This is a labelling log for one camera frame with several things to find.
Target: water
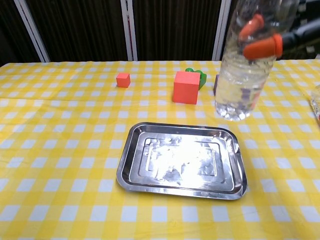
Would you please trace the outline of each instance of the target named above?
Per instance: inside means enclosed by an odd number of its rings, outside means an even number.
[[[320,85],[316,86],[311,93],[311,106],[320,123]]]
[[[248,61],[231,40],[223,54],[215,109],[226,120],[239,121],[253,111],[275,58]]]

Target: table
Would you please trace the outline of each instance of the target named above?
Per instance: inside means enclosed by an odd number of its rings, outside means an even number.
[[[197,105],[171,101],[176,71],[207,73]],[[214,108],[217,61],[11,63],[0,68],[0,238],[320,238],[320,60],[274,64],[240,122]],[[129,88],[116,75],[131,75]],[[223,127],[248,191],[236,201],[127,192],[116,168],[138,122]]]

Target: tray rim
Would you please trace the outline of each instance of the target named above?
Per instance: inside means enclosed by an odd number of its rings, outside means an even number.
[[[122,178],[122,172],[125,166],[127,159],[129,146],[131,144],[133,133],[136,128],[143,125],[153,125],[158,127],[178,127],[178,128],[192,128],[199,130],[220,130],[225,131],[232,136],[233,144],[238,145],[238,151],[236,152],[237,165],[241,170],[242,186],[237,192],[227,193],[227,192],[218,192],[218,191],[205,191],[203,189],[189,189],[189,188],[174,188],[174,187],[156,187],[156,186],[144,186],[144,185],[135,185],[129,184]],[[157,123],[157,122],[139,122],[133,125],[128,133],[127,139],[124,144],[123,152],[116,170],[116,180],[118,184],[127,191],[133,192],[145,192],[145,193],[157,193],[157,194],[167,194],[167,195],[176,195],[176,196],[187,196],[187,197],[198,197],[198,198],[208,198],[208,199],[221,199],[221,200],[237,200],[244,196],[248,188],[247,176],[245,172],[245,167],[243,159],[240,153],[240,147],[237,137],[233,132],[228,129],[221,127],[211,127],[211,126],[200,126],[200,125],[184,125],[184,124],[170,124],[170,123]]]

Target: red cube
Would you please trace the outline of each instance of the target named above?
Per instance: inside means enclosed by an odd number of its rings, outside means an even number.
[[[178,71],[173,82],[175,103],[197,104],[200,83],[199,72]]]
[[[116,76],[116,86],[119,88],[127,88],[130,85],[130,74],[129,73],[119,73]]]

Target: metal tray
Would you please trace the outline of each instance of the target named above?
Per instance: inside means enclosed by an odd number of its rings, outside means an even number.
[[[236,200],[247,178],[236,136],[223,128],[141,122],[116,173],[129,191]]]

